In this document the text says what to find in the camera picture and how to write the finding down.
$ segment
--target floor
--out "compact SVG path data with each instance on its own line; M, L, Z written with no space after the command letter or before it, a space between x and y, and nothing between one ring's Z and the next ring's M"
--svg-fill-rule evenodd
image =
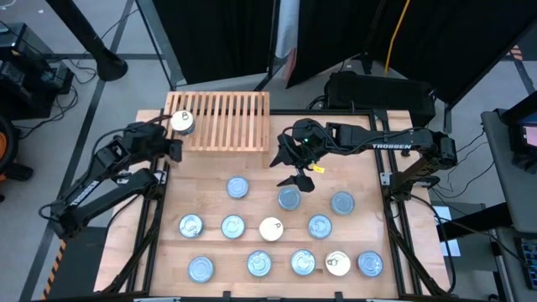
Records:
M131 12L136 6L132 0L94 0L91 2L75 0L80 10L86 15L94 29L104 33L124 12ZM72 33L52 12L44 0L17 1L12 7L0 10L0 20L5 23L25 22L55 53L80 54L84 51ZM149 37L138 13L134 13L126 26L116 27L105 39L105 44L119 54L154 54ZM7 197L0 204L0 299L14 301L20 298L38 299L43 291L59 241L55 238L48 247L42 270L35 274L35 288L24 287L29 275L36 251L44 235L46 221L37 216L40 206L49 203L57 196L64 181L67 167L73 153L80 153L74 176L80 175L86 168L91 146L96 138L108 130L120 128L131 122L139 109L157 109L164 104L168 85L157 60L128 60L129 70L118 81L104 83L97 79L85 85L75 84L79 93L78 105L69 111L60 122L52 122L41 127L20 146L19 160L34 168L34 177L24 183L8 181L2 185L2 193ZM83 60L83 66L93 66L92 60ZM346 69L362 73L359 62L351 62ZM524 62L529 77L537 81L537 62ZM375 65L373 74L380 75L382 66ZM83 80L88 75L83 70L74 69ZM262 75L251 75L240 79L230 79L181 87L183 90L200 91L251 91L262 79ZM277 75L265 91L271 92L273 108L304 108L313 98L322 93L322 87L328 74L320 74L309 81L285 90L285 82ZM479 114L497 107L511 107L528 95L513 61L500 61L490 72L464 97L452 112L453 132L451 136L458 146L469 143L482 131ZM72 95L63 96L60 102L67 103ZM436 103L438 115L430 123L430 128L441 130L443 119L442 105ZM93 116L93 123L87 134L83 148L75 149L79 134L83 132L82 124ZM36 121L19 122L19 125L34 125ZM478 142L485 142L483 136ZM472 145L464 151L471 151ZM468 180L480 174L492 163L487 145L473 153L468 161L451 174L455 192L460 192ZM446 183L446 173L441 185ZM99 192L105 192L110 186L102 186ZM453 195L441 190L445 195ZM498 177L494 167L483 177L474 181L461 196L451 199L461 203L484 203L487 206L503 202ZM105 226L110 214L99 216L91 222L94 226ZM484 272L457 272L459 282L456 293L467 298L485 298L495 292L493 282Z

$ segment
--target wooden table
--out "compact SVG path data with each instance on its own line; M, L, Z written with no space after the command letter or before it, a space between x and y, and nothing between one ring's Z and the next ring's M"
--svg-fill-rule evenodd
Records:
M158 114L158 111L141 111L138 120L149 120ZM411 126L407 112L388 112L388 117L392 130ZM326 172L309 173L316 188L312 193L302 193L299 209L279 208L276 184L295 170L282 164L267 168L277 152L277 133L300 118L304 116L270 117L268 154L183 153L183 161L170 170L151 295L221 297L223 291L229 290L232 297L333 298L336 291L341 291L345 298L398 297L373 151L349 157L333 154L323 157L319 165ZM367 117L313 118L321 124L341 122L369 128ZM416 152L411 152L408 158L396 154L401 170L419 157ZM389 170L387 160L384 165ZM244 176L250 184L248 196L242 200L232 200L226 193L226 182L234 175ZM356 200L356 208L349 216L336 216L330 208L331 197L340 190L351 193ZM425 189L414 188L413 193L429 199ZM130 257L141 204L141 201L132 204L113 223L95 290L107 286ZM418 201L408 201L406 208L417 258L436 282L448 289L449 279L433 214ZM195 240L182 237L178 231L180 218L190 213L196 213L205 223L202 236ZM240 215L247 225L243 236L235 241L226 239L220 231L222 219L230 214ZM307 232L308 220L314 214L324 214L332 221L333 231L324 240L315 240ZM268 216L278 217L284 224L284 235L277 242L264 242L258 233L259 223ZM311 250L317 259L315 272L307 277L295 275L290 267L291 255L301 248ZM263 279L254 278L246 268L248 254L258 249L273 259L273 269ZM370 279L353 265L346 276L335 277L324 264L327 253L334 250L345 251L353 263L359 253L373 250L382 257L384 270L379 277ZM187 275L190 260L199 255L209 257L215 264L215 273L206 284L194 284ZM406 291L411 293L408 264L402 253L401 258ZM137 289L141 289L145 265L144 258L138 268Z

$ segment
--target can lid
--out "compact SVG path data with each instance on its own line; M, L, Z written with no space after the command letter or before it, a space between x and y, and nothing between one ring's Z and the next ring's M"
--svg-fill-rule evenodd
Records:
M272 260L264 251L255 251L248 256L248 271L256 276L266 276L272 268Z
M248 193L248 181L241 176L231 177L227 181L227 193L235 199L240 199Z
M244 220L237 215L230 215L222 221L222 233L229 239L237 239L245 229Z
M265 218L259 225L259 232L264 240L276 241L284 233L284 225L278 218Z
M194 258L188 266L188 277L196 283L205 283L211 279L214 266L209 258L199 256Z
M298 250L291 258L291 267L298 275L307 276L315 269L315 256L308 250Z
M198 215L189 214L181 218L179 232L187 238L196 238L203 231L203 221Z
M351 259L342 251L329 253L325 260L326 269L335 276L344 276L351 269Z
M332 232L332 223L324 215L315 215L310 219L308 230L313 238L324 239Z
M332 197L331 208L337 215L349 215L354 210L354 198L347 192L337 192Z
M186 131L194 124L194 116L186 110L180 110L174 113L169 123L175 131Z
M300 205L300 192L296 188L283 188L278 193L278 203L284 210L296 210Z
M374 251L366 251L357 259L360 271L368 277L377 277L383 271L383 260Z

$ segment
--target yellow tag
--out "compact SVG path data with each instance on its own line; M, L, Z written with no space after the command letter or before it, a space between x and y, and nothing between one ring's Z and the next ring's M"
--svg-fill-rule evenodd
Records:
M325 173L325 168L321 168L316 164L313 164L313 170L317 173Z

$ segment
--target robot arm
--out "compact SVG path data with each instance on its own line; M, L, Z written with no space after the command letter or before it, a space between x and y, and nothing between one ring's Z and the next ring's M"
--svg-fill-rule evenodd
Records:
M292 136L285 134L293 130ZM301 119L278 136L279 151L270 165L293 165L297 175L291 175L278 184L297 185L299 190L311 192L315 185L304 170L317 163L327 154L360 154L368 149L415 150L422 156L403 172L383 174L382 186L391 189L398 200L408 200L412 186L425 182L436 185L439 179L431 176L439 169L450 169L456 165L456 148L453 139L444 133L425 128L410 128L403 131L369 131L360 126L329 122L322 127L317 121Z
M181 161L182 141L166 139L163 126L137 122L123 130L106 146L95 152L88 170L50 207L50 220L55 222L55 233L60 238L76 236L91 219L101 215L118 203L133 195L154 197L159 179L149 169L140 169L129 176L119 176L132 164L169 155ZM79 206L104 180L125 183L118 188Z

